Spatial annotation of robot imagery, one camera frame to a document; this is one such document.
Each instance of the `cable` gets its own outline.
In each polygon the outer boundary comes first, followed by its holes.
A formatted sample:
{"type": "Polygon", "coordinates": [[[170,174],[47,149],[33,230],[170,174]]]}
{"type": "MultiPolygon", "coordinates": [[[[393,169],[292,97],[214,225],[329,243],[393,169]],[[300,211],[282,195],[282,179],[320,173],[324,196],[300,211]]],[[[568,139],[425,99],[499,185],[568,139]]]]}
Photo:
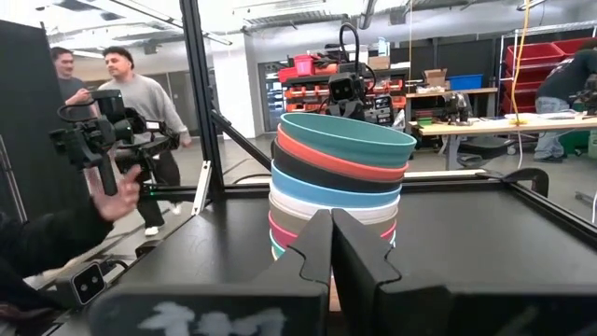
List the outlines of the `cable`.
{"type": "Polygon", "coordinates": [[[410,22],[409,22],[409,84],[411,81],[411,69],[412,69],[412,0],[409,0],[409,6],[410,6],[410,22]]]}
{"type": "Polygon", "coordinates": [[[262,173],[262,174],[250,174],[250,175],[243,176],[243,177],[237,179],[236,181],[232,182],[232,184],[237,184],[237,183],[239,183],[239,182],[241,182],[241,181],[243,181],[243,180],[245,180],[247,178],[251,178],[251,177],[271,177],[271,174],[266,174],[266,173],[262,173]]]}
{"type": "Polygon", "coordinates": [[[539,27],[543,25],[543,19],[545,19],[545,2],[543,3],[543,14],[541,14],[541,21],[539,22],[539,27]]]}
{"type": "Polygon", "coordinates": [[[519,167],[517,168],[517,170],[522,167],[522,138],[521,138],[520,131],[519,131],[519,151],[520,151],[520,158],[519,158],[519,167]]]}
{"type": "Polygon", "coordinates": [[[373,71],[373,69],[371,69],[371,67],[368,64],[365,64],[365,67],[373,76],[373,85],[367,89],[367,93],[366,93],[366,94],[370,94],[373,91],[373,88],[375,88],[375,86],[377,85],[377,76],[375,76],[375,71],[373,71]]]}
{"type": "Polygon", "coordinates": [[[358,70],[358,52],[360,49],[360,41],[358,39],[358,32],[356,31],[356,29],[354,28],[354,26],[352,26],[350,23],[345,22],[342,24],[342,26],[340,27],[340,49],[342,50],[342,52],[344,54],[346,53],[346,48],[344,47],[344,28],[348,28],[350,29],[353,34],[354,34],[354,43],[355,43],[355,47],[354,47],[354,73],[355,74],[359,74],[359,70],[358,70]]]}
{"type": "Polygon", "coordinates": [[[67,109],[67,108],[89,106],[89,105],[93,105],[94,103],[95,103],[95,100],[92,100],[92,101],[90,101],[88,103],[85,103],[85,104],[64,105],[64,106],[61,106],[60,108],[58,108],[58,110],[56,111],[56,114],[58,115],[58,118],[60,118],[63,121],[66,121],[66,122],[83,122],[83,121],[89,121],[89,120],[97,119],[97,117],[89,117],[89,118],[83,118],[83,119],[70,119],[70,118],[67,118],[67,117],[65,117],[65,116],[62,115],[62,112],[65,109],[67,109]]]}
{"type": "Polygon", "coordinates": [[[120,265],[120,266],[122,266],[122,268],[124,268],[125,270],[128,270],[128,269],[129,269],[129,265],[127,265],[127,263],[126,263],[126,262],[124,262],[124,261],[122,261],[122,260],[109,260],[109,261],[108,261],[108,264],[110,264],[111,266],[114,266],[114,265],[120,265]]]}
{"type": "Polygon", "coordinates": [[[329,96],[324,99],[323,102],[321,102],[321,104],[319,105],[319,108],[317,108],[317,114],[321,114],[321,109],[324,107],[324,105],[327,103],[327,101],[329,101],[329,96]]]}
{"type": "MultiPolygon", "coordinates": [[[[531,3],[530,0],[524,0],[524,26],[522,27],[522,36],[521,36],[521,48],[519,49],[518,59],[516,60],[516,71],[514,74],[514,80],[512,82],[512,92],[510,93],[510,101],[512,102],[512,106],[514,107],[514,113],[516,114],[516,125],[521,125],[521,119],[519,118],[519,107],[516,104],[516,84],[519,80],[519,73],[521,72],[521,58],[522,58],[522,51],[524,50],[524,39],[526,38],[527,30],[529,29],[529,17],[531,14],[531,3]]],[[[522,167],[522,139],[521,139],[521,131],[518,131],[519,134],[519,155],[521,156],[519,159],[519,167],[522,167]]]]}

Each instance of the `white sneaker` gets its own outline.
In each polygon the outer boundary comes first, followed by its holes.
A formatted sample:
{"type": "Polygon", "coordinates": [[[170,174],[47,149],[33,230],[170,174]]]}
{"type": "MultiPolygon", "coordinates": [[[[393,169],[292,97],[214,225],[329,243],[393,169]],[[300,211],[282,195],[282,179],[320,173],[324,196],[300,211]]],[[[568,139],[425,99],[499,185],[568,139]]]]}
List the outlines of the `white sneaker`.
{"type": "Polygon", "coordinates": [[[180,206],[180,203],[171,203],[170,204],[170,211],[172,211],[173,214],[175,214],[176,216],[180,215],[183,211],[182,207],[180,206]]]}
{"type": "Polygon", "coordinates": [[[146,229],[146,236],[150,237],[150,236],[154,236],[156,234],[160,233],[160,228],[159,227],[151,227],[151,228],[147,228],[146,229]]]}

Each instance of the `cardboard box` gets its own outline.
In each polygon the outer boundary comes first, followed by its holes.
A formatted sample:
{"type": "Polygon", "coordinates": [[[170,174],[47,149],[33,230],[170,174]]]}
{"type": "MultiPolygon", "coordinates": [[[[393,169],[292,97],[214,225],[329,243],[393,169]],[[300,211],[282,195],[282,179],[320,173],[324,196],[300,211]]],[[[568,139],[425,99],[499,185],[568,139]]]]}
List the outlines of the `cardboard box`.
{"type": "Polygon", "coordinates": [[[429,86],[439,86],[442,88],[446,87],[446,74],[448,73],[448,69],[433,69],[433,70],[425,70],[423,71],[423,75],[425,77],[425,81],[429,86]]]}
{"type": "Polygon", "coordinates": [[[390,56],[369,57],[368,65],[373,70],[387,70],[390,68],[390,56]]]}

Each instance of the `ceiling light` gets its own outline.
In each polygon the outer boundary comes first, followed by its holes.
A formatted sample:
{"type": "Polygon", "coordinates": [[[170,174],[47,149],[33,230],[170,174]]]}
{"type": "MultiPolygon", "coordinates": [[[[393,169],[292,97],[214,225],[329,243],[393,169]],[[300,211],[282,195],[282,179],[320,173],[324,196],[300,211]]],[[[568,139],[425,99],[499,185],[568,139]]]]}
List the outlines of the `ceiling light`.
{"type": "Polygon", "coordinates": [[[223,45],[225,45],[225,46],[231,46],[231,45],[232,45],[232,42],[230,42],[230,41],[228,41],[227,39],[225,39],[225,38],[222,38],[222,37],[220,37],[220,36],[218,36],[218,35],[216,35],[216,34],[214,34],[214,33],[210,33],[210,32],[203,32],[203,37],[205,37],[205,38],[209,38],[209,39],[211,39],[212,41],[215,41],[215,42],[221,43],[221,44],[223,44],[223,45]]]}
{"type": "MultiPolygon", "coordinates": [[[[168,23],[174,28],[183,30],[183,23],[180,20],[171,18],[168,15],[158,12],[157,10],[145,7],[143,5],[139,5],[136,2],[131,1],[131,0],[110,0],[110,1],[112,1],[115,4],[119,4],[121,6],[125,6],[126,8],[137,11],[141,14],[145,14],[145,15],[147,15],[151,18],[154,18],[158,21],[168,23]]],[[[227,39],[221,38],[220,36],[215,35],[214,33],[206,32],[206,31],[202,31],[202,33],[203,33],[203,37],[209,38],[209,39],[211,39],[215,42],[221,43],[225,46],[230,46],[232,44],[232,42],[228,41],[227,39]]]]}
{"type": "MultiPolygon", "coordinates": [[[[531,2],[529,3],[529,9],[539,6],[546,1],[548,1],[548,0],[531,0],[531,2]]],[[[516,7],[516,10],[518,10],[518,11],[526,10],[526,1],[522,2],[522,4],[520,4],[518,7],[516,7]]]]}
{"type": "Polygon", "coordinates": [[[97,53],[97,52],[88,52],[88,51],[82,51],[82,50],[73,50],[73,54],[76,56],[82,56],[82,57],[90,57],[90,58],[97,58],[97,59],[103,59],[104,55],[97,53]]]}
{"type": "Polygon", "coordinates": [[[117,3],[121,6],[125,6],[128,7],[130,9],[136,10],[136,11],[140,11],[144,14],[147,14],[151,17],[154,17],[156,19],[159,19],[161,21],[167,21],[167,20],[171,20],[172,18],[169,17],[168,15],[165,15],[163,13],[158,12],[155,9],[151,9],[149,7],[145,7],[143,5],[140,5],[134,1],[131,0],[111,0],[113,3],[117,3]]]}

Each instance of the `black table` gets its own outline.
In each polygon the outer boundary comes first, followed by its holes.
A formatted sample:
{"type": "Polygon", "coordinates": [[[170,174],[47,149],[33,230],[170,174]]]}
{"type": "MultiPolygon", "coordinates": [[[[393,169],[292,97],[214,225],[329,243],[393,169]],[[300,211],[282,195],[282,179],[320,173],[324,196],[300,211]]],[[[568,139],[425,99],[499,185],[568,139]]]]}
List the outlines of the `black table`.
{"type": "MultiPolygon", "coordinates": [[[[267,199],[211,204],[118,282],[248,281],[272,263],[267,213],[267,199]]],[[[432,273],[471,286],[597,284],[595,229],[516,183],[406,178],[398,218],[403,273],[432,273]]],[[[51,333],[87,334],[80,315],[51,333]]]]}

